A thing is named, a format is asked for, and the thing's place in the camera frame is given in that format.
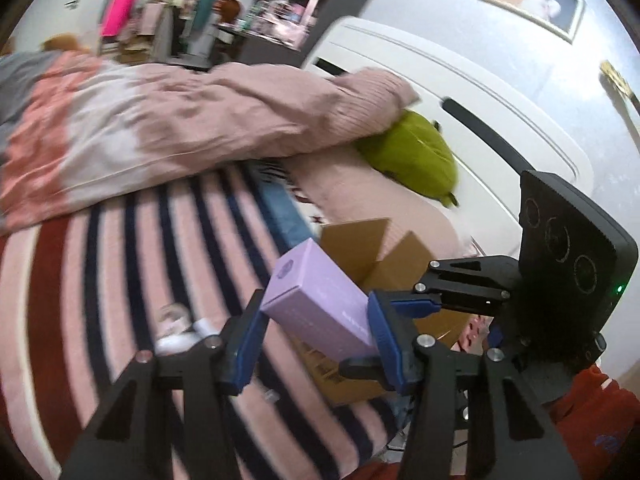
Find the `magenta gift bag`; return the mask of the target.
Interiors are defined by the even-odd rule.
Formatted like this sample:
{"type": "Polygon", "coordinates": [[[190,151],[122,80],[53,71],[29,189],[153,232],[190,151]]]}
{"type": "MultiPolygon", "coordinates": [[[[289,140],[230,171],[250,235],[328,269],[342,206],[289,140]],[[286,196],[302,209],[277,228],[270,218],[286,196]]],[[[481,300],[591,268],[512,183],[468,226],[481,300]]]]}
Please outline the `magenta gift bag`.
{"type": "Polygon", "coordinates": [[[101,37],[116,37],[126,25],[136,0],[112,0],[102,23],[101,37]]]}

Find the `striped plush bed blanket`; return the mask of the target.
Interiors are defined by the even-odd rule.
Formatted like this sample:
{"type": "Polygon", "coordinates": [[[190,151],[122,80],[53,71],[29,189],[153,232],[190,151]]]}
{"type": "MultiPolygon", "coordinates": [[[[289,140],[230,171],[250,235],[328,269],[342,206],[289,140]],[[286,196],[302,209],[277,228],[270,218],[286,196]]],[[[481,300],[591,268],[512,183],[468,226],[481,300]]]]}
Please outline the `striped plush bed blanket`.
{"type": "MultiPolygon", "coordinates": [[[[278,162],[235,162],[1,240],[1,428],[55,479],[108,387],[178,323],[221,330],[322,225],[278,162]]],[[[231,430],[247,479],[339,479],[396,434],[377,398],[334,408],[279,326],[231,430]]]]}

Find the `lilac rectangular box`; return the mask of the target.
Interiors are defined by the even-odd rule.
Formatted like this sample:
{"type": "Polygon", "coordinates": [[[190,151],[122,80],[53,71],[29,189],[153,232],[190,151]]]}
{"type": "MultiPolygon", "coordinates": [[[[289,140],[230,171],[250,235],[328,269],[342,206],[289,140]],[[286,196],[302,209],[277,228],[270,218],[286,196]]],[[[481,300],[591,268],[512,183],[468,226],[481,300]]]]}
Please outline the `lilac rectangular box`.
{"type": "Polygon", "coordinates": [[[260,310],[334,362],[378,353],[368,297],[311,238],[278,259],[260,310]]]}

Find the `pink grey patchwork duvet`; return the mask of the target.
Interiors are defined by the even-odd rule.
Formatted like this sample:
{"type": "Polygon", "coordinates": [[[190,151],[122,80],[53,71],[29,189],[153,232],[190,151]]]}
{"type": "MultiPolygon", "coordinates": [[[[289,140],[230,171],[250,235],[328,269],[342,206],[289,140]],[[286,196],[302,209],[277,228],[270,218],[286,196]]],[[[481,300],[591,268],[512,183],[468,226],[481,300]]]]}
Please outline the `pink grey patchwork duvet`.
{"type": "Polygon", "coordinates": [[[288,157],[390,128],[418,96],[365,68],[206,73],[77,51],[1,60],[1,227],[15,232],[223,162],[288,157]]]}

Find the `pink ribbed pillow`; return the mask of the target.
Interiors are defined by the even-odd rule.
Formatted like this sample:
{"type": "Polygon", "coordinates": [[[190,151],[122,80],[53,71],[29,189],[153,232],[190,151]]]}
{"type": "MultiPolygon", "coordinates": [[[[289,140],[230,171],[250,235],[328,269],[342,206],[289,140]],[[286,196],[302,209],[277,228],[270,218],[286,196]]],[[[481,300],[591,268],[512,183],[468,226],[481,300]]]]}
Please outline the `pink ribbed pillow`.
{"type": "Polygon", "coordinates": [[[329,222],[387,219],[384,255],[408,232],[439,259],[478,254],[456,214],[386,178],[350,145],[288,157],[282,165],[329,222]]]}

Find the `white cosmetic bottle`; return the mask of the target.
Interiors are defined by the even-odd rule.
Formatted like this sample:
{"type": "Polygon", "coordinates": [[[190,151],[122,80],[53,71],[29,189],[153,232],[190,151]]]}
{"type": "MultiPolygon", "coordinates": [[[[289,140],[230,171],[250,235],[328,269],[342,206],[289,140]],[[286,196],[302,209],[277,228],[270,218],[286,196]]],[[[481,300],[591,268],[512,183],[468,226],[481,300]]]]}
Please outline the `white cosmetic bottle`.
{"type": "Polygon", "coordinates": [[[160,338],[188,332],[192,327],[190,312],[178,302],[163,306],[157,317],[157,326],[160,338]]]}

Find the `brown cardboard box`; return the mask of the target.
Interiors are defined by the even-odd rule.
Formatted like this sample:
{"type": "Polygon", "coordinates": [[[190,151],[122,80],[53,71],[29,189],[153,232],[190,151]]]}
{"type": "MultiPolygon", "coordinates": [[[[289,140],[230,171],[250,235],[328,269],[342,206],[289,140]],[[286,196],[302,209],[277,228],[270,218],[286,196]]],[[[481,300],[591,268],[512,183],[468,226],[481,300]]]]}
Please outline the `brown cardboard box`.
{"type": "MultiPolygon", "coordinates": [[[[364,292],[413,288],[433,259],[416,234],[395,235],[388,219],[328,224],[321,231],[320,246],[364,292]]],[[[290,341],[329,404],[353,404],[385,393],[372,380],[342,377],[338,365],[321,352],[295,337],[290,341]]]]}

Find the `brown plush bear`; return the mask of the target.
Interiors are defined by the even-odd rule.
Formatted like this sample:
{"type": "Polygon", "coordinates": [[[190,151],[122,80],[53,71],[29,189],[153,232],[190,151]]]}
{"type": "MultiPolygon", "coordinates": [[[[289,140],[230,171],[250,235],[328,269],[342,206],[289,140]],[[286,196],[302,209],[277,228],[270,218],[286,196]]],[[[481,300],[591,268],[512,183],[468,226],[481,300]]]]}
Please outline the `brown plush bear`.
{"type": "Polygon", "coordinates": [[[48,51],[74,51],[92,54],[92,50],[82,44],[73,34],[59,34],[44,40],[41,44],[43,52],[48,51]]]}

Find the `black desk chair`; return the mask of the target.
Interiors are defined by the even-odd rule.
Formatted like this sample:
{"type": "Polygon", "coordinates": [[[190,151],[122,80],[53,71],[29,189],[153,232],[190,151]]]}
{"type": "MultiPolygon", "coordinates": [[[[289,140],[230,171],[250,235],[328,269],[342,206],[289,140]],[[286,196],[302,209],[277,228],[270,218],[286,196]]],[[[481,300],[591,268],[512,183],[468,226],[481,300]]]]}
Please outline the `black desk chair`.
{"type": "Polygon", "coordinates": [[[218,14],[210,11],[206,24],[181,39],[179,52],[169,55],[168,63],[194,72],[208,72],[214,66],[216,58],[214,45],[219,32],[218,22],[218,14]]]}

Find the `dark wall bookshelf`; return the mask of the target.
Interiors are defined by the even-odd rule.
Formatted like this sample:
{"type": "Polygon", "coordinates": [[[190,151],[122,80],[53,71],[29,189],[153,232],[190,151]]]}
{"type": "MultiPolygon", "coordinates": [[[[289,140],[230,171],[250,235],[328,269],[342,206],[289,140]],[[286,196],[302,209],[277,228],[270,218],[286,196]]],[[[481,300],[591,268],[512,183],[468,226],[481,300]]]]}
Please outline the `dark wall bookshelf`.
{"type": "Polygon", "coordinates": [[[323,34],[368,0],[254,0],[235,25],[216,30],[210,60],[301,66],[323,34]]]}

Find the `yellow white shelf unit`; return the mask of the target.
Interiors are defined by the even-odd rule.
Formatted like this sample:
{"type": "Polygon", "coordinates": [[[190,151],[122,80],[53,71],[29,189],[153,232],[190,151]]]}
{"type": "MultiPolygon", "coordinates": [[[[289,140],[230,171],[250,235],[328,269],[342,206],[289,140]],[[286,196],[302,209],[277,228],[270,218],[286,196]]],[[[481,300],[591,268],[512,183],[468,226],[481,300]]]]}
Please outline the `yellow white shelf unit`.
{"type": "MultiPolygon", "coordinates": [[[[105,14],[112,0],[107,0],[105,14]]],[[[160,18],[166,6],[170,6],[172,0],[136,0],[131,9],[128,21],[120,34],[116,37],[101,37],[96,48],[98,55],[124,64],[141,64],[152,58],[152,47],[160,18]]]]}

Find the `green plush toy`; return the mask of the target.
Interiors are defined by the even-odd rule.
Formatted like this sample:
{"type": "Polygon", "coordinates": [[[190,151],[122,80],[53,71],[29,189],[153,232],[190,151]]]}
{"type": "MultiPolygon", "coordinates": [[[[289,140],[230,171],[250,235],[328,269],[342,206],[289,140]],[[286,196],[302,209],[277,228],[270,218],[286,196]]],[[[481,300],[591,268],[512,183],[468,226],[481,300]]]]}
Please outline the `green plush toy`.
{"type": "Polygon", "coordinates": [[[376,136],[355,142],[357,151],[375,170],[445,207],[457,207],[454,189],[457,164],[434,124],[413,110],[376,136]]]}

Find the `framed wall picture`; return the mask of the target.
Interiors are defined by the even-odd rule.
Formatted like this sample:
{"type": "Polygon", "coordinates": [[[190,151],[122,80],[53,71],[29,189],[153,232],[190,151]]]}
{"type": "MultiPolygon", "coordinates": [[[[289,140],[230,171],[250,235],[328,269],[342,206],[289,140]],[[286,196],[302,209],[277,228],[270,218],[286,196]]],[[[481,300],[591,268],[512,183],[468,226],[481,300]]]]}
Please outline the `framed wall picture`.
{"type": "Polygon", "coordinates": [[[584,0],[480,0],[525,18],[553,32],[569,44],[574,41],[584,0]]]}

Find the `white bed headboard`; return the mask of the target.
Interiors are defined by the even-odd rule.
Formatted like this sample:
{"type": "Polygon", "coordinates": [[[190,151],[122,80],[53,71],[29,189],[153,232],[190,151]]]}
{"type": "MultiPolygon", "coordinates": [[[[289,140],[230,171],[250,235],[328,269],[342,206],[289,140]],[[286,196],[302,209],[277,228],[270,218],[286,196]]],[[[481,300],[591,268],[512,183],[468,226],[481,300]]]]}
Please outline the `white bed headboard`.
{"type": "Polygon", "coordinates": [[[483,67],[434,42],[363,20],[336,21],[304,59],[323,77],[381,67],[420,96],[414,110],[436,122],[458,166],[454,218],[483,255],[520,252],[521,174],[558,174],[593,189],[586,153],[540,107],[483,67]]]}

